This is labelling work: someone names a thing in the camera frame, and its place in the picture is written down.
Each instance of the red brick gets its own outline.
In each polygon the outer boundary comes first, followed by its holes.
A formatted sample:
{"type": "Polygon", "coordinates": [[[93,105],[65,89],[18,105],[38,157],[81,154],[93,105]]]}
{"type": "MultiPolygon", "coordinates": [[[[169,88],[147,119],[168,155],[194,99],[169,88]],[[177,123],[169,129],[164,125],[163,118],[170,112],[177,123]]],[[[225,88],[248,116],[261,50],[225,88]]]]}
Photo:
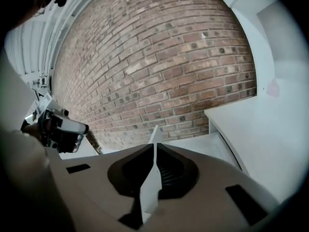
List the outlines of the red brick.
{"type": "Polygon", "coordinates": [[[100,41],[96,47],[96,51],[101,50],[101,48],[105,45],[105,43],[112,38],[112,35],[107,35],[102,41],[100,41]]]}
{"type": "Polygon", "coordinates": [[[128,103],[128,104],[124,105],[124,110],[125,111],[130,111],[130,110],[133,110],[135,108],[136,108],[135,102],[131,102],[131,103],[128,103]]]}
{"type": "Polygon", "coordinates": [[[175,117],[170,117],[170,118],[165,119],[166,124],[176,124],[184,120],[185,120],[184,116],[175,116],[175,117]]]}
{"type": "Polygon", "coordinates": [[[197,61],[197,60],[201,60],[201,59],[204,59],[204,58],[208,58],[208,53],[205,50],[190,52],[189,58],[192,62],[197,61]]]}
{"type": "Polygon", "coordinates": [[[123,23],[121,26],[117,27],[113,32],[112,34],[113,35],[116,35],[117,33],[119,33],[121,30],[125,29],[127,26],[131,25],[132,23],[138,21],[140,19],[139,16],[135,16],[133,17],[132,19],[126,21],[125,23],[123,23]]]}
{"type": "Polygon", "coordinates": [[[231,84],[238,82],[238,74],[235,75],[229,75],[225,77],[225,84],[231,84]]]}
{"type": "Polygon", "coordinates": [[[241,64],[239,65],[239,71],[240,72],[246,72],[246,71],[254,71],[254,64],[241,64]]]}
{"type": "Polygon", "coordinates": [[[116,106],[116,105],[115,105],[115,102],[110,102],[110,103],[108,103],[108,104],[102,106],[102,108],[103,108],[104,111],[108,111],[108,110],[113,109],[115,106],[116,106]]]}
{"type": "Polygon", "coordinates": [[[232,45],[243,45],[244,41],[242,39],[230,39],[232,45]]]}
{"type": "Polygon", "coordinates": [[[199,98],[201,100],[206,100],[206,99],[210,99],[210,98],[214,98],[214,97],[216,97],[216,92],[215,92],[214,89],[207,90],[207,91],[202,92],[202,93],[199,94],[199,98]]]}
{"type": "Polygon", "coordinates": [[[214,9],[200,10],[200,14],[201,15],[230,15],[226,11],[214,10],[214,9]]]}
{"type": "Polygon", "coordinates": [[[95,90],[98,87],[98,83],[95,82],[87,89],[87,94],[91,94],[93,90],[95,90]]]}
{"type": "Polygon", "coordinates": [[[250,89],[247,89],[247,90],[243,90],[240,92],[240,98],[245,98],[245,97],[248,97],[248,96],[252,96],[256,94],[256,88],[250,88],[250,89]]]}
{"type": "Polygon", "coordinates": [[[176,1],[164,4],[164,9],[191,4],[192,1],[176,1]]]}
{"type": "Polygon", "coordinates": [[[166,117],[170,117],[173,116],[173,110],[165,110],[165,111],[161,111],[161,112],[156,112],[153,114],[148,114],[148,115],[143,115],[142,119],[143,121],[151,121],[151,120],[155,120],[155,119],[159,119],[159,118],[166,118],[166,117]]]}
{"type": "Polygon", "coordinates": [[[255,72],[244,72],[239,74],[239,80],[249,80],[255,78],[255,72]]]}
{"type": "Polygon", "coordinates": [[[157,60],[156,60],[155,55],[148,56],[145,59],[140,60],[136,64],[126,68],[126,74],[131,75],[132,73],[139,71],[139,70],[143,69],[144,67],[151,65],[153,63],[156,63],[156,62],[157,62],[157,60]]]}
{"type": "Polygon", "coordinates": [[[171,47],[169,49],[158,52],[155,55],[158,61],[161,61],[178,55],[178,52],[178,47],[171,47]]]}
{"type": "Polygon", "coordinates": [[[233,65],[235,64],[235,57],[234,56],[222,56],[220,57],[221,65],[233,65]]]}
{"type": "Polygon", "coordinates": [[[146,30],[146,27],[144,25],[138,27],[138,28],[134,28],[132,29],[130,32],[128,32],[124,37],[126,37],[127,39],[130,39],[131,37],[134,37],[135,35],[138,35],[139,33],[143,32],[146,30]]]}
{"type": "Polygon", "coordinates": [[[124,107],[123,107],[123,106],[116,107],[116,108],[114,108],[114,110],[113,110],[113,112],[114,112],[115,114],[120,114],[120,113],[122,113],[123,111],[124,111],[124,107]]]}
{"type": "Polygon", "coordinates": [[[183,129],[183,130],[175,130],[175,131],[170,131],[169,136],[174,137],[174,136],[189,135],[189,134],[198,133],[200,131],[201,131],[200,127],[191,128],[191,129],[183,129]]]}
{"type": "Polygon", "coordinates": [[[122,97],[122,96],[129,94],[130,92],[131,92],[130,87],[127,86],[127,87],[123,87],[123,88],[117,90],[116,94],[118,94],[119,97],[122,97]]]}
{"type": "Polygon", "coordinates": [[[194,135],[196,135],[196,134],[197,134],[197,133],[191,134],[191,135],[179,136],[179,139],[192,138],[192,137],[194,137],[194,135]]]}
{"type": "Polygon", "coordinates": [[[111,53],[115,49],[116,49],[116,46],[114,44],[110,46],[104,46],[98,51],[98,54],[99,56],[105,57],[105,56],[108,56],[108,54],[111,53]]]}
{"type": "Polygon", "coordinates": [[[162,41],[162,40],[165,40],[169,38],[169,34],[167,31],[163,31],[161,33],[157,33],[155,34],[154,36],[150,37],[150,40],[153,44],[159,42],[159,41],[162,41]]]}
{"type": "Polygon", "coordinates": [[[190,11],[181,11],[181,12],[176,12],[173,14],[169,14],[169,15],[165,15],[163,17],[163,20],[165,22],[171,21],[171,20],[175,20],[175,19],[179,19],[179,18],[186,18],[189,16],[199,16],[199,11],[198,10],[190,10],[190,11]]]}
{"type": "Polygon", "coordinates": [[[187,128],[192,128],[192,127],[193,127],[192,121],[187,121],[187,122],[183,122],[183,123],[177,124],[177,128],[179,130],[187,129],[187,128]]]}
{"type": "Polygon", "coordinates": [[[143,108],[141,108],[141,109],[135,109],[135,110],[132,110],[132,111],[124,112],[120,115],[120,117],[122,119],[125,119],[125,118],[140,116],[140,115],[143,115],[143,114],[145,114],[145,110],[143,108]]]}
{"type": "Polygon", "coordinates": [[[183,44],[178,47],[178,51],[181,53],[185,53],[185,52],[192,51],[192,48],[190,44],[183,44]]]}
{"type": "Polygon", "coordinates": [[[136,102],[137,107],[142,107],[142,106],[147,106],[153,103],[157,103],[157,102],[162,102],[168,99],[168,96],[166,93],[159,93],[159,94],[155,94],[153,96],[150,97],[146,97],[143,99],[140,99],[136,102]]]}
{"type": "Polygon", "coordinates": [[[208,30],[209,28],[210,27],[208,23],[191,24],[191,25],[185,25],[182,27],[177,27],[176,29],[170,29],[169,34],[172,36],[175,36],[175,35],[184,34],[184,33],[191,33],[193,31],[208,30]]]}
{"type": "Polygon", "coordinates": [[[222,17],[222,16],[199,16],[194,18],[194,22],[225,22],[230,21],[230,17],[222,17]]]}
{"type": "Polygon", "coordinates": [[[193,124],[194,126],[205,126],[208,125],[208,118],[199,118],[199,119],[195,119],[193,120],[193,124]]]}
{"type": "Polygon", "coordinates": [[[121,97],[120,99],[116,100],[115,103],[116,103],[117,106],[121,106],[125,103],[138,100],[139,98],[140,98],[140,94],[136,92],[136,93],[132,93],[132,94],[129,94],[127,96],[121,97]]]}
{"type": "Polygon", "coordinates": [[[162,126],[162,131],[174,131],[176,130],[176,125],[170,125],[170,126],[162,126]]]}
{"type": "Polygon", "coordinates": [[[210,79],[200,83],[194,83],[189,86],[189,93],[199,92],[202,90],[219,87],[224,85],[223,78],[210,79]]]}
{"type": "Polygon", "coordinates": [[[110,87],[111,92],[115,92],[119,89],[121,89],[122,87],[125,87],[129,84],[133,83],[133,78],[132,76],[128,76],[125,79],[122,79],[120,82],[113,84],[113,86],[110,87]]]}
{"type": "Polygon", "coordinates": [[[123,52],[124,50],[124,46],[121,45],[119,47],[117,47],[115,50],[113,50],[106,58],[106,62],[110,61],[111,59],[113,59],[114,57],[116,57],[118,54],[120,54],[121,52],[123,52]]]}
{"type": "Polygon", "coordinates": [[[139,129],[145,129],[145,128],[150,128],[152,127],[151,124],[148,122],[148,123],[141,123],[141,124],[136,124],[136,125],[133,125],[133,126],[127,126],[126,128],[129,130],[129,131],[133,131],[133,130],[139,130],[139,129]]]}
{"type": "Polygon", "coordinates": [[[219,47],[219,46],[230,46],[231,43],[230,43],[229,39],[214,39],[213,40],[213,45],[216,46],[216,47],[219,47]]]}
{"type": "Polygon", "coordinates": [[[218,106],[218,105],[222,105],[225,103],[225,98],[224,97],[220,97],[220,98],[215,98],[212,100],[207,100],[207,101],[200,101],[197,103],[194,103],[192,105],[193,110],[205,110],[214,106],[218,106]]]}
{"type": "Polygon", "coordinates": [[[183,106],[183,107],[177,107],[177,108],[174,109],[175,115],[187,114],[187,113],[189,113],[191,111],[192,111],[192,106],[191,105],[183,106]]]}
{"type": "Polygon", "coordinates": [[[176,20],[176,25],[179,26],[183,26],[183,25],[187,25],[187,24],[192,24],[194,22],[194,18],[192,17],[188,17],[188,18],[181,18],[176,20]]]}
{"type": "Polygon", "coordinates": [[[184,72],[189,73],[189,72],[194,72],[197,70],[202,70],[205,68],[210,68],[210,67],[215,67],[218,66],[219,63],[216,59],[207,59],[198,63],[192,63],[184,66],[184,72]]]}
{"type": "Polygon", "coordinates": [[[180,87],[176,89],[172,89],[169,91],[169,96],[171,98],[175,98],[178,96],[183,96],[188,94],[188,87],[180,87]]]}
{"type": "Polygon", "coordinates": [[[216,76],[227,75],[227,74],[238,73],[238,72],[239,72],[238,65],[220,67],[215,70],[216,76]]]}
{"type": "Polygon", "coordinates": [[[158,28],[152,28],[152,29],[143,31],[143,32],[141,32],[141,33],[138,35],[139,41],[141,41],[141,40],[143,40],[143,39],[146,39],[146,38],[148,38],[149,36],[154,35],[154,34],[156,34],[156,33],[159,32],[159,31],[160,31],[160,30],[159,30],[158,28]]]}
{"type": "Polygon", "coordinates": [[[250,55],[236,56],[236,62],[237,63],[253,62],[253,58],[250,55]]]}
{"type": "Polygon", "coordinates": [[[132,76],[133,76],[134,81],[138,81],[138,80],[141,80],[149,76],[149,72],[148,72],[148,69],[143,69],[143,70],[135,72],[132,76]]]}
{"type": "Polygon", "coordinates": [[[131,85],[131,89],[133,91],[136,91],[136,90],[139,90],[141,88],[150,86],[152,84],[161,82],[162,80],[163,80],[163,78],[161,76],[161,73],[158,73],[158,74],[152,75],[152,76],[150,76],[148,78],[145,78],[145,79],[142,79],[140,81],[137,81],[137,82],[133,83],[131,85]]]}
{"type": "Polygon", "coordinates": [[[126,41],[126,42],[123,44],[123,48],[124,48],[124,49],[127,49],[128,47],[130,47],[130,46],[136,44],[137,42],[138,42],[138,40],[137,40],[137,37],[135,36],[135,37],[129,39],[128,41],[126,41]]]}
{"type": "Polygon", "coordinates": [[[208,50],[208,54],[209,54],[210,57],[214,57],[214,56],[237,53],[236,51],[234,52],[233,49],[235,49],[235,48],[234,47],[213,48],[213,49],[208,50]]]}
{"type": "Polygon", "coordinates": [[[201,39],[202,39],[202,36],[201,36],[201,33],[199,33],[199,32],[189,33],[189,34],[183,35],[184,42],[198,41],[198,40],[201,40],[201,39]]]}
{"type": "Polygon", "coordinates": [[[112,124],[111,123],[108,123],[108,124],[100,124],[98,126],[96,126],[98,129],[103,129],[103,128],[109,128],[109,127],[112,127],[112,124]]]}
{"type": "Polygon", "coordinates": [[[225,98],[226,102],[234,102],[240,99],[239,93],[233,93],[230,95],[227,95],[225,98]]]}
{"type": "Polygon", "coordinates": [[[203,71],[203,72],[196,73],[196,80],[197,81],[209,79],[209,78],[213,78],[212,70],[206,70],[206,71],[203,71]]]}
{"type": "Polygon", "coordinates": [[[110,96],[106,97],[106,98],[103,98],[101,100],[101,103],[102,104],[106,104],[106,103],[109,103],[111,101],[114,101],[118,98],[118,96],[116,94],[111,94],[110,96]]]}
{"type": "Polygon", "coordinates": [[[173,66],[176,66],[176,65],[179,65],[179,64],[182,64],[182,63],[186,63],[187,61],[188,61],[188,58],[186,56],[176,56],[176,57],[173,57],[169,60],[166,60],[166,61],[164,61],[160,64],[154,65],[150,69],[150,71],[151,71],[151,73],[156,73],[156,72],[171,68],[173,66]]]}
{"type": "Polygon", "coordinates": [[[151,106],[145,107],[146,113],[153,113],[161,110],[161,105],[160,104],[155,104],[151,106]]]}
{"type": "Polygon", "coordinates": [[[195,113],[185,115],[185,120],[193,120],[193,119],[197,119],[200,117],[201,117],[200,112],[195,112],[195,113]]]}
{"type": "Polygon", "coordinates": [[[184,96],[180,98],[175,98],[173,100],[165,101],[161,103],[163,109],[168,109],[176,106],[187,105],[197,101],[196,95],[184,96]]]}
{"type": "Polygon", "coordinates": [[[122,16],[121,19],[117,21],[116,26],[122,25],[123,23],[125,23],[129,19],[130,19],[130,17],[128,15],[122,16]]]}
{"type": "Polygon", "coordinates": [[[243,86],[245,86],[245,88],[255,87],[256,86],[256,80],[248,81],[248,82],[245,82],[243,84],[244,84],[243,86]]]}
{"type": "Polygon", "coordinates": [[[116,75],[113,75],[113,76],[112,76],[112,80],[113,80],[114,82],[117,82],[117,81],[119,81],[119,80],[121,80],[121,79],[124,79],[124,77],[125,77],[124,72],[119,72],[119,73],[117,73],[116,75]]]}
{"type": "Polygon", "coordinates": [[[180,49],[181,52],[193,51],[198,50],[206,47],[213,46],[212,40],[200,40],[196,42],[187,43],[184,46],[184,49],[180,49]]]}
{"type": "Polygon", "coordinates": [[[230,85],[230,86],[225,86],[225,87],[219,87],[217,88],[217,94],[218,95],[225,95],[227,93],[231,93],[231,92],[236,92],[238,91],[238,85],[234,84],[234,85],[230,85]]]}
{"type": "Polygon", "coordinates": [[[174,37],[174,38],[170,38],[164,41],[161,41],[155,45],[149,46],[144,50],[144,55],[148,56],[150,54],[153,54],[155,52],[161,51],[163,49],[172,47],[174,45],[178,45],[182,43],[182,39],[181,37],[174,37]]]}
{"type": "Polygon", "coordinates": [[[195,76],[193,74],[180,76],[172,80],[167,80],[156,86],[157,92],[162,92],[171,88],[178,88],[181,85],[195,82],[195,76]]]}
{"type": "Polygon", "coordinates": [[[154,95],[155,93],[156,93],[156,90],[155,90],[154,87],[147,87],[147,88],[140,90],[140,96],[141,97],[154,95]]]}
{"type": "Polygon", "coordinates": [[[128,60],[130,62],[130,64],[134,64],[136,61],[140,60],[144,58],[144,54],[142,51],[139,51],[137,53],[134,53],[133,55],[131,55],[128,60]]]}
{"type": "Polygon", "coordinates": [[[100,70],[92,77],[93,81],[94,82],[97,81],[107,71],[108,71],[108,66],[107,65],[101,67],[100,70]]]}
{"type": "Polygon", "coordinates": [[[155,121],[153,121],[153,122],[151,122],[151,125],[153,126],[153,127],[155,127],[155,126],[164,126],[164,125],[166,125],[166,123],[165,123],[165,120],[164,119],[161,119],[161,120],[155,120],[155,121]]]}
{"type": "Polygon", "coordinates": [[[113,75],[117,74],[118,72],[122,71],[125,67],[127,67],[129,64],[127,61],[122,61],[116,66],[112,67],[108,72],[106,72],[105,77],[106,79],[109,79],[113,75]]]}
{"type": "Polygon", "coordinates": [[[181,67],[176,67],[163,72],[163,77],[165,80],[171,79],[183,74],[183,69],[181,67]]]}
{"type": "Polygon", "coordinates": [[[136,118],[130,118],[130,119],[118,120],[118,121],[112,122],[112,126],[120,127],[120,126],[127,126],[127,125],[131,125],[131,124],[136,124],[136,123],[140,123],[140,122],[141,122],[141,118],[136,117],[136,118]]]}
{"type": "Polygon", "coordinates": [[[117,63],[119,63],[119,57],[115,57],[113,58],[109,63],[108,63],[108,67],[112,68],[113,66],[115,66],[117,63]]]}
{"type": "Polygon", "coordinates": [[[132,54],[134,54],[135,52],[138,52],[140,50],[142,50],[143,48],[147,47],[150,45],[150,41],[148,39],[139,42],[138,44],[135,44],[133,46],[131,46],[130,48],[126,49],[125,51],[123,51],[120,55],[119,58],[120,60],[124,60],[127,57],[131,56],[132,54]]]}

